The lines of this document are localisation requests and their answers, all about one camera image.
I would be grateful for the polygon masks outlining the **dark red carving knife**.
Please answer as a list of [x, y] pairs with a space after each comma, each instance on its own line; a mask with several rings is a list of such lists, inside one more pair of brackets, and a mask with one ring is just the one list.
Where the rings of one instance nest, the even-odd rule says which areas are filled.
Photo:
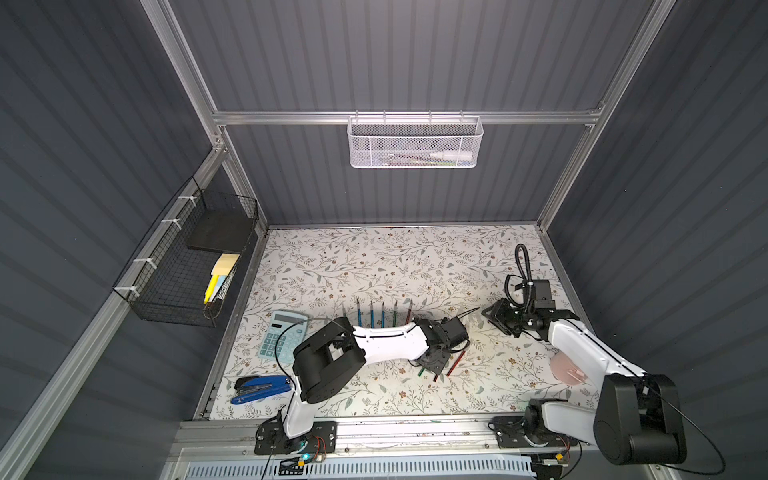
[[467, 353], [466, 351], [462, 351], [462, 352], [460, 352], [460, 354], [459, 354], [459, 355], [458, 355], [458, 357], [455, 359], [455, 361], [453, 362], [453, 364], [452, 364], [452, 365], [451, 365], [451, 367], [449, 368], [448, 372], [446, 373], [446, 375], [445, 375], [446, 377], [450, 377], [450, 376], [452, 375], [452, 373], [453, 373], [453, 372], [456, 370], [456, 368], [458, 367], [459, 363], [460, 363], [460, 362], [463, 360], [463, 358], [465, 357], [466, 353]]

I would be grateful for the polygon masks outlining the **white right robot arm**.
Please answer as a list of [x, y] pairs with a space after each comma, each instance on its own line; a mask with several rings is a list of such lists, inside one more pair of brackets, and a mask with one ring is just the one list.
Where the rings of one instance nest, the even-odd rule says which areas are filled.
[[548, 282], [529, 280], [519, 288], [522, 301], [506, 295], [482, 315], [507, 335], [536, 332], [599, 390], [591, 408], [564, 400], [531, 400], [522, 422], [525, 434], [536, 440], [561, 435], [595, 445], [614, 465], [684, 462], [686, 435], [675, 383], [632, 364], [575, 313], [557, 308]]

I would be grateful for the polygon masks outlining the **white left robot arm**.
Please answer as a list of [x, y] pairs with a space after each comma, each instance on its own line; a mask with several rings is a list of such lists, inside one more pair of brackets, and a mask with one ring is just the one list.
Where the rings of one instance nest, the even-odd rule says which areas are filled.
[[345, 317], [329, 323], [293, 351], [293, 394], [280, 424], [286, 438], [308, 434], [319, 405], [338, 394], [368, 364], [407, 360], [439, 376], [454, 354], [468, 347], [458, 317], [416, 318], [389, 328], [354, 326]]

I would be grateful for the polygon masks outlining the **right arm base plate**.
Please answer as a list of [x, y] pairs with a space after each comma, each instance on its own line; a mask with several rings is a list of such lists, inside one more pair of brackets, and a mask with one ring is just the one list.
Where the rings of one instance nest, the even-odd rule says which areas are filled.
[[524, 415], [494, 416], [487, 427], [502, 449], [552, 447], [569, 450], [577, 446], [577, 440], [572, 437], [551, 432], [538, 423], [531, 426]]

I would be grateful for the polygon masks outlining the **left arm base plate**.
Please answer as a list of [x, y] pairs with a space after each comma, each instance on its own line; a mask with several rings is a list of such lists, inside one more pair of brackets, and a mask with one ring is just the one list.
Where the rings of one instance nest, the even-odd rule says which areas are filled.
[[334, 453], [338, 436], [338, 423], [315, 422], [308, 433], [290, 438], [277, 419], [263, 422], [255, 433], [255, 455]]

